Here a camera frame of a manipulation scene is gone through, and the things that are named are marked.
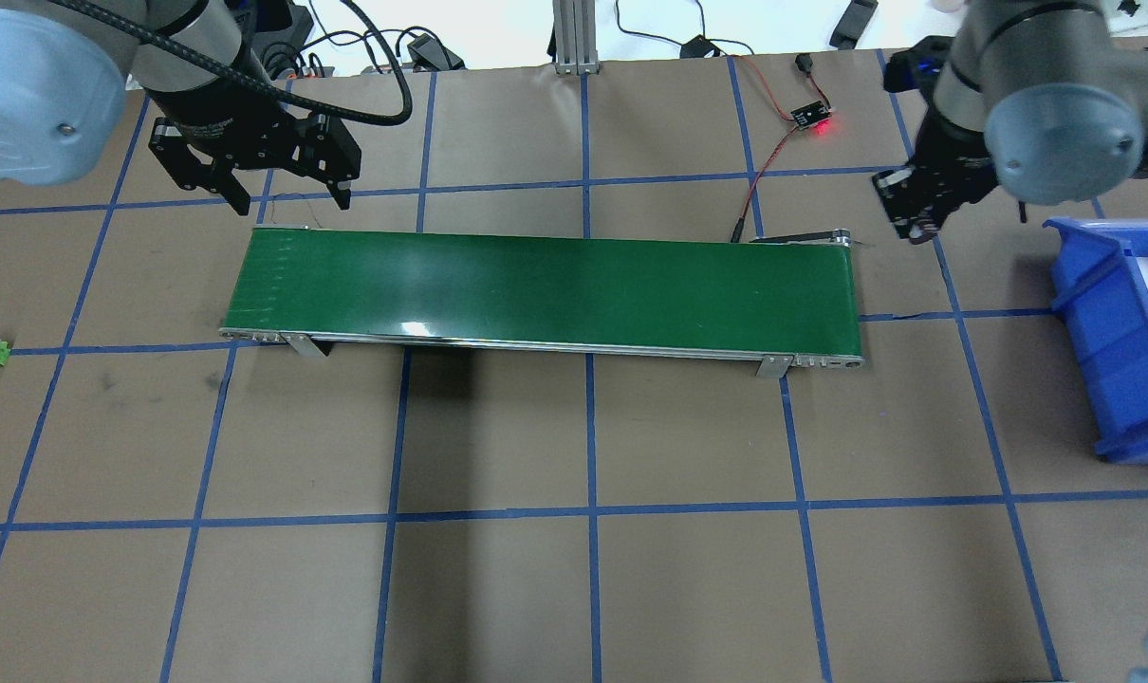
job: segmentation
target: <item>black device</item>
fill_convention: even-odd
[[[852,0],[852,5],[844,10],[844,16],[839,17],[839,23],[831,31],[831,47],[839,51],[852,51],[864,33],[869,20],[877,9],[877,0]]]
[[[300,52],[313,31],[313,15],[292,0],[227,0],[245,41],[271,78],[293,70],[293,51]]]
[[[432,72],[452,72],[452,70],[465,69],[465,61],[448,47],[440,44],[433,36],[422,33],[405,46],[410,53],[410,60],[417,69],[432,70]]]
[[[930,102],[916,135],[916,154],[902,169],[870,178],[899,236],[921,245],[938,235],[949,214],[985,199],[998,185],[983,134],[960,129],[931,106],[953,38],[928,36],[886,64],[886,92],[920,91]]]
[[[680,45],[681,60],[699,60],[699,57],[720,57],[721,48],[709,42],[705,36],[696,36],[690,41]]]
[[[822,101],[814,102],[812,104],[805,104],[794,109],[790,112],[790,116],[794,118],[794,123],[798,124],[798,129],[814,129],[814,126],[825,122],[831,117],[830,109]]]

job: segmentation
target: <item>black cable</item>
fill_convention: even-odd
[[[262,68],[270,72],[271,64],[287,60],[292,62],[293,69],[296,69],[296,75],[300,75],[300,69],[304,67],[304,55],[301,55],[300,51],[292,42],[287,40],[276,40],[270,45],[266,45],[262,51],[262,57],[258,60],[262,63]]]
[[[451,55],[449,55],[448,48],[443,47],[443,41],[440,40],[440,34],[436,34],[435,31],[428,30],[428,28],[425,25],[411,25],[409,28],[403,28],[401,32],[402,33],[396,37],[396,44],[393,44],[393,48],[395,48],[396,55],[398,57],[402,55],[402,39],[405,38],[405,36],[411,36],[411,38],[418,38],[417,36],[414,36],[414,33],[425,33],[427,36],[430,36],[430,38],[434,38],[435,45],[439,45],[440,51],[443,52],[443,59],[444,61],[448,62],[448,70],[452,70],[456,68],[451,65]]]
[[[700,3],[700,0],[692,0],[697,5],[697,9],[700,11],[700,36],[705,34],[705,6]]]
[[[735,45],[742,45],[743,47],[746,47],[747,52],[752,53],[752,55],[755,55],[755,51],[753,51],[753,48],[751,47],[751,45],[747,45],[746,42],[743,42],[742,40],[731,40],[729,38],[707,38],[705,40],[708,40],[708,42],[734,42]]]
[[[812,83],[812,85],[814,86],[814,91],[817,92],[817,95],[820,95],[823,99],[823,104],[825,104],[828,110],[830,111],[831,101],[828,99],[827,92],[823,92],[822,87],[817,86],[817,82],[814,80],[814,73],[806,73],[806,78],[809,79],[809,83]]]
[[[349,42],[339,42],[339,41],[334,40],[338,36],[354,36],[354,40],[349,41]],[[320,36],[320,38],[317,38],[317,39],[310,40],[309,42],[303,44],[300,48],[301,48],[301,51],[308,51],[310,47],[317,47],[319,44],[326,42],[326,41],[328,41],[331,45],[334,45],[335,47],[349,47],[350,45],[356,45],[358,42],[363,42],[363,41],[367,40],[367,38],[369,38],[369,34],[366,34],[366,33],[357,33],[357,31],[352,31],[352,30],[335,30],[335,31],[332,31],[331,33],[326,33],[326,34]]]
[[[313,76],[317,78],[325,78],[325,64],[321,63],[321,57],[317,56],[317,53],[309,53],[309,69],[313,70]]]
[[[621,33],[628,34],[628,36],[637,36],[637,38],[649,38],[651,40],[661,40],[662,42],[669,42],[670,45],[675,45],[676,47],[683,47],[682,42],[678,42],[677,40],[674,40],[674,39],[670,39],[670,38],[666,38],[666,36],[656,36],[653,33],[646,33],[646,31],[639,31],[639,30],[628,30],[626,26],[620,25],[620,0],[615,0],[612,3],[612,8],[616,13],[616,28],[618,28],[618,30],[620,30]]]
[[[339,117],[340,119],[346,119],[355,123],[363,123],[369,125],[401,125],[410,119],[410,114],[413,114],[413,96],[410,95],[409,83],[405,82],[405,73],[402,70],[402,65],[397,63],[396,57],[388,55],[388,62],[393,67],[393,75],[396,77],[396,85],[402,92],[402,110],[396,114],[371,114],[371,112],[359,112],[356,109],[347,109],[346,107],[339,107],[336,104],[328,104],[326,102],[318,102],[317,100],[310,100],[308,96],[294,95],[292,92],[279,91],[278,87],[273,85],[263,83],[256,78],[249,77],[247,73],[241,73],[239,70],[228,67],[227,64],[222,64],[214,60],[214,57],[205,56],[201,52],[192,51],[191,47],[166,38],[165,36],[156,33],[156,31],[150,30],[150,28],[140,25],[127,17],[123,17],[121,14],[115,14],[109,11],[109,9],[100,8],[100,6],[90,2],[88,0],[48,0],[49,3],[61,6],[61,8],[72,9],[77,14],[83,14],[85,17],[100,21],[115,30],[121,30],[127,36],[134,36],[141,44],[152,45],[158,48],[158,51],[168,52],[179,60],[184,60],[193,65],[199,67],[199,69],[205,70],[205,72],[217,75],[219,78],[227,79],[235,85],[243,87],[247,91],[251,91],[257,95],[271,96],[278,102],[285,104],[295,104],[303,109],[309,109],[312,112],[327,114],[327,116]],[[373,34],[375,42],[380,44],[380,48],[383,48],[388,53],[388,42],[385,41],[385,37],[380,34],[378,28],[367,18],[367,14],[363,9],[358,8],[358,5],[354,3],[354,0],[340,0],[347,8],[350,9],[356,16],[367,26],[367,30]]]
[[[705,6],[700,3],[700,0],[692,0],[692,2],[697,5],[697,11],[700,13],[700,36],[705,36],[705,33],[707,33],[707,28],[705,28]],[[669,42],[670,45],[678,45],[678,47],[683,47],[683,42],[678,42],[675,39],[666,38],[666,36],[644,33],[644,31],[639,30],[628,30],[626,26],[620,25],[620,0],[614,0],[613,9],[616,13],[616,28],[618,30],[620,30],[621,33],[626,33],[629,36],[638,36],[638,38],[661,40],[664,42]],[[752,53],[752,55],[755,55],[755,51],[753,51],[751,45],[747,45],[742,40],[731,40],[729,38],[705,38],[705,40],[708,40],[708,42],[730,42],[735,45],[742,45],[743,47],[746,47],[747,52]]]

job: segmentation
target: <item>conveyor belt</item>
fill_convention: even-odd
[[[863,363],[850,249],[258,227],[224,336]]]

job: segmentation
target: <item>blue storage bin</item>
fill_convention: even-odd
[[[1112,463],[1148,464],[1148,220],[1050,219],[1063,238],[1052,309],[1063,317]]]

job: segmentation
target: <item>electrical wire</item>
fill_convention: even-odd
[[[817,95],[823,99],[823,104],[827,106],[827,111],[831,111],[831,101],[828,99],[827,92],[823,92],[822,87],[817,86],[817,82],[814,80],[814,73],[806,73],[806,78],[809,79],[809,84],[814,86],[814,91],[817,92]]]
[[[666,36],[656,36],[653,33],[646,33],[646,31],[642,31],[642,30],[628,30],[626,26],[620,25],[620,0],[615,0],[613,2],[613,9],[616,13],[616,28],[618,28],[618,30],[620,30],[621,33],[628,34],[628,36],[637,36],[637,38],[649,38],[651,40],[661,40],[662,42],[669,42],[670,45],[675,45],[676,47],[683,47],[682,42],[678,42],[677,40],[674,40],[674,39],[670,39],[670,38],[666,38]]]
[[[785,143],[790,142],[790,138],[798,133],[800,129],[790,129],[789,133],[785,133],[781,142],[773,149],[773,155],[768,157],[768,161],[763,162],[763,166],[760,172],[755,173],[755,178],[752,180],[752,186],[746,191],[746,199],[743,200],[743,209],[739,211],[738,222],[735,223],[735,232],[730,234],[730,245],[738,245],[739,239],[743,239],[743,224],[746,222],[746,214],[752,210],[752,197],[755,195],[755,187],[760,184],[760,178],[763,178],[763,173],[768,172],[768,169],[773,166],[773,161],[777,161],[777,156],[781,155],[781,150],[784,149]]]
[[[443,41],[440,40],[440,34],[436,34],[435,31],[428,30],[425,25],[411,25],[401,30],[401,32],[402,33],[396,37],[396,44],[393,44],[393,48],[395,48],[398,57],[402,55],[402,39],[404,39],[405,36],[410,36],[410,38],[418,38],[417,33],[424,33],[435,39],[435,45],[439,45],[440,52],[443,52],[443,59],[448,62],[448,70],[456,68],[451,64],[451,53],[449,53],[448,48],[444,47]]]
[[[396,114],[373,114],[373,112],[359,112],[356,109],[348,109],[346,107],[339,107],[336,104],[331,104],[326,102],[318,102],[317,100],[310,100],[308,96],[294,95],[292,92],[279,91],[278,87],[273,85],[263,83],[256,78],[249,77],[247,73],[241,73],[239,70],[217,62],[214,57],[205,56],[201,52],[193,51],[191,47],[171,39],[165,36],[156,33],[156,31],[150,30],[150,28],[140,25],[127,17],[123,17],[121,14],[111,13],[110,9],[100,8],[100,6],[90,2],[88,0],[47,0],[49,3],[61,6],[61,8],[72,9],[77,14],[83,14],[85,17],[93,18],[98,22],[102,22],[114,30],[121,30],[127,36],[134,36],[141,44],[152,45],[158,48],[158,51],[168,52],[174,57],[180,57],[185,62],[199,67],[199,69],[205,70],[205,72],[214,73],[216,77],[227,79],[234,85],[239,85],[247,91],[251,91],[257,95],[271,96],[278,102],[285,104],[295,104],[304,109],[309,109],[312,112],[327,114],[327,116],[339,117],[340,119],[346,119],[355,123],[363,123],[369,125],[401,125],[409,121],[410,114],[413,114],[413,96],[410,95],[409,83],[405,82],[405,73],[402,70],[402,65],[397,63],[396,57],[388,55],[388,62],[393,67],[393,75],[396,77],[397,87],[402,92],[402,110]],[[380,48],[383,48],[388,53],[388,42],[385,41],[385,37],[380,33],[367,14],[363,11],[358,5],[354,3],[354,0],[340,0],[347,8],[350,9],[358,21],[362,21],[367,30],[373,34],[375,42],[380,44]]]
[[[769,86],[768,79],[763,78],[763,73],[760,72],[760,67],[755,65],[755,62],[745,55],[738,55],[738,59],[747,67],[752,67],[752,72],[755,72],[755,75],[760,78],[760,84],[763,85],[763,91],[768,93],[769,102],[773,102],[773,108],[777,109],[777,114],[781,114],[782,119],[792,123],[794,118],[791,117],[790,114],[786,114],[784,109],[781,108],[781,104],[777,103],[777,96],[773,94],[773,86]]]
[[[317,56],[317,52],[309,53],[309,69],[313,70],[316,78],[325,78],[325,64],[321,62],[321,57]]]
[[[699,33],[699,36],[705,36],[705,33],[707,33],[707,31],[708,31],[707,28],[705,28],[705,6],[700,3],[700,0],[692,0],[692,2],[697,5],[697,11],[700,14],[700,33]],[[646,33],[646,31],[628,30],[626,26],[620,25],[620,0],[614,0],[614,2],[613,2],[613,9],[614,9],[614,13],[616,14],[616,28],[618,28],[618,30],[620,30],[621,33],[628,34],[628,36],[638,36],[638,38],[649,38],[651,40],[661,40],[662,42],[669,42],[670,45],[676,45],[677,47],[683,47],[684,44],[683,42],[678,42],[678,40],[675,40],[674,38],[668,38],[667,36],[658,36],[658,34],[654,34],[654,33]],[[708,42],[713,42],[713,44],[730,42],[730,44],[734,44],[734,45],[742,45],[743,47],[746,48],[747,52],[750,52],[752,55],[755,55],[755,48],[752,48],[751,45],[747,45],[746,42],[743,42],[742,40],[731,40],[729,38],[705,38],[705,40],[708,40]]]
[[[705,40],[708,40],[708,42],[734,42],[735,45],[742,45],[743,47],[746,47],[747,52],[750,52],[752,55],[755,55],[755,48],[752,48],[751,45],[747,45],[742,40],[731,40],[729,38],[707,38]]]
[[[276,40],[266,45],[262,51],[261,62],[262,68],[267,73],[271,73],[271,77],[281,70],[274,68],[274,64],[282,64],[284,62],[292,64],[292,69],[295,70],[297,77],[300,77],[301,70],[304,69],[304,55],[301,55],[295,45],[285,40]]]

